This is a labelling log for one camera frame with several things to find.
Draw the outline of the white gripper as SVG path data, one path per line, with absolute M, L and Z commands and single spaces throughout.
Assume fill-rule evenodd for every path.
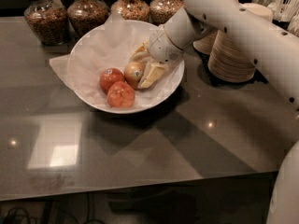
M 151 32 L 148 43 L 144 42 L 130 58 L 130 62 L 141 62 L 144 65 L 137 87 L 140 90 L 148 89 L 168 70 L 168 66 L 163 63 L 174 63 L 181 58 L 182 50 L 172 43 L 164 26 L 158 26 Z

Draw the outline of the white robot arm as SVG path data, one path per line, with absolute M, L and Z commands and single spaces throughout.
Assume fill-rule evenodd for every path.
M 247 11 L 235 0 L 184 0 L 166 24 L 151 32 L 147 49 L 162 65 L 179 61 L 193 41 L 219 30 L 293 106 L 298 106 L 298 38 Z M 294 144 L 278 169 L 263 224 L 299 224 L 299 156 Z

